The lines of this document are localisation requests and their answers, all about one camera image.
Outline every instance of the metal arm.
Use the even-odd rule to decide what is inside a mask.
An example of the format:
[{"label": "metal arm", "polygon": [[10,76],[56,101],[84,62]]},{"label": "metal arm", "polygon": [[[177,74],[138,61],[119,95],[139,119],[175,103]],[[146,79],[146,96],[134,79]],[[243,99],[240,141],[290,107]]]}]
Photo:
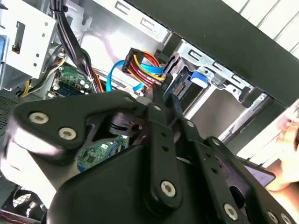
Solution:
[{"label": "metal arm", "polygon": [[[50,207],[47,223],[295,223],[225,145],[200,137],[175,96],[164,102],[153,86],[147,97],[114,91],[16,107],[3,174]],[[80,149],[119,134],[130,148],[78,174]]]}]

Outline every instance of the black wire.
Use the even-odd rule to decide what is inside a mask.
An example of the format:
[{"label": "black wire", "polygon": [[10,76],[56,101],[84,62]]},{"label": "black wire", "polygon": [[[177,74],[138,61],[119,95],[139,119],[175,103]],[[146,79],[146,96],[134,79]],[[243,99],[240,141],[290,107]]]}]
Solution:
[{"label": "black wire", "polygon": [[43,85],[46,83],[46,81],[47,81],[47,78],[48,78],[48,76],[49,76],[49,72],[50,72],[52,69],[56,68],[56,67],[57,67],[57,65],[53,65],[53,66],[51,66],[51,67],[45,72],[45,74],[44,74],[44,76],[42,77],[41,81],[40,81],[38,84],[36,84],[34,87],[32,87],[30,90],[28,90],[28,93],[27,93],[27,94],[29,94],[29,93],[35,91],[36,89],[40,88],[41,86],[43,86]]},{"label": "black wire", "polygon": [[45,66],[45,71],[49,70],[49,67],[54,64],[61,50],[62,45],[56,47],[56,49],[53,51],[52,55],[48,59],[47,65]]}]

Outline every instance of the black panel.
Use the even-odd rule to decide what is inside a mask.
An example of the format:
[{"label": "black panel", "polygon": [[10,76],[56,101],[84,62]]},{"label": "black panel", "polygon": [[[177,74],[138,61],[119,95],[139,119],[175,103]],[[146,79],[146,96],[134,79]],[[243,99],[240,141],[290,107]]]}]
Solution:
[{"label": "black panel", "polygon": [[221,0],[127,0],[285,106],[299,61]]}]

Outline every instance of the blue drive clip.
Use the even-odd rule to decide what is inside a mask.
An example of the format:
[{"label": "blue drive clip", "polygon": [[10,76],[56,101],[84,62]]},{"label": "blue drive clip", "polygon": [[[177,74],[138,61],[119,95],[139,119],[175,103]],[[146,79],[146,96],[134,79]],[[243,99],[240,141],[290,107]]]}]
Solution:
[{"label": "blue drive clip", "polygon": [[3,36],[0,36],[0,60],[1,61],[3,58],[4,48],[5,48],[5,38]]},{"label": "blue drive clip", "polygon": [[208,87],[209,79],[205,77],[203,74],[199,73],[198,71],[194,71],[191,76],[191,82],[205,89]]}]

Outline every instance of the black plastic mount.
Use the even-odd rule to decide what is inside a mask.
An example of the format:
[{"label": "black plastic mount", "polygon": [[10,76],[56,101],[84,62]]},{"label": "black plastic mount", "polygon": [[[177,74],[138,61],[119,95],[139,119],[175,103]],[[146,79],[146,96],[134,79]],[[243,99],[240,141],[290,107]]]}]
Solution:
[{"label": "black plastic mount", "polygon": [[[27,148],[49,162],[63,165],[91,143],[131,137],[131,147],[62,185],[47,223],[271,224],[269,211],[280,223],[282,213],[295,223],[225,145],[200,137],[177,97],[164,102],[156,85],[150,92],[151,103],[114,91],[16,107],[10,124],[50,144],[51,150]],[[49,121],[32,123],[33,112],[47,114]],[[62,139],[62,127],[77,137]],[[13,134],[10,126],[7,137]]]}]

